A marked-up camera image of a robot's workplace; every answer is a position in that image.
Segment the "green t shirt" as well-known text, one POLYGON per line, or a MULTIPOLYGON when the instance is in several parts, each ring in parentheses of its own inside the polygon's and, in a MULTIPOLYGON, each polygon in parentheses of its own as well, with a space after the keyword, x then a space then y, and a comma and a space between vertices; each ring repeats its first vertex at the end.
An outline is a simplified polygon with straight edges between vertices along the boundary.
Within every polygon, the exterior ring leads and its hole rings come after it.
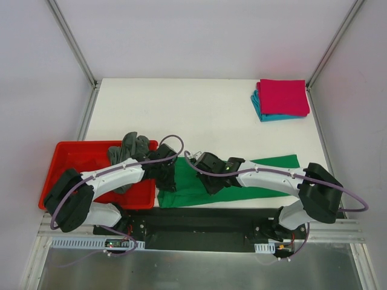
POLYGON ((286 193, 257 187, 228 187, 210 195, 206 192, 196 171, 190 168, 183 157, 175 163, 176 191, 160 190, 157 195, 160 208, 177 208, 195 205, 213 204, 217 202, 235 202, 249 199, 278 198, 287 196, 286 193))

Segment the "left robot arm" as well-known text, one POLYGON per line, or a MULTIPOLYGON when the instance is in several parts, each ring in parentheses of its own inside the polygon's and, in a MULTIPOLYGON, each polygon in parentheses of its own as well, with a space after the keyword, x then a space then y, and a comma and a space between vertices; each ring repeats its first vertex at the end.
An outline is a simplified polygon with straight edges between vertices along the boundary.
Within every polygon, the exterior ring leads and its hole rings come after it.
POLYGON ((167 144, 147 154, 136 154, 116 165, 91 172, 68 169, 44 198, 51 214, 50 228, 69 233, 82 225, 98 226, 115 235, 127 234, 129 217, 118 203, 97 198, 119 187, 153 179, 169 190, 175 188, 174 161, 177 153, 167 144))

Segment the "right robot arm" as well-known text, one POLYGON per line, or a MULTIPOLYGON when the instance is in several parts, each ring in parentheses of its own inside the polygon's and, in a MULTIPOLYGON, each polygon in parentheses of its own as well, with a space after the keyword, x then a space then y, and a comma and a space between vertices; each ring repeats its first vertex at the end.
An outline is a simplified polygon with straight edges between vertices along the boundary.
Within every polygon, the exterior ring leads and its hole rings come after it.
POLYGON ((321 165, 303 168, 264 166, 243 158, 227 161, 204 152, 188 158, 210 195, 226 187, 259 188, 294 196, 297 200, 280 207, 274 218, 259 226, 262 235, 283 241, 299 226, 311 221, 333 224, 342 197, 341 184, 321 165))

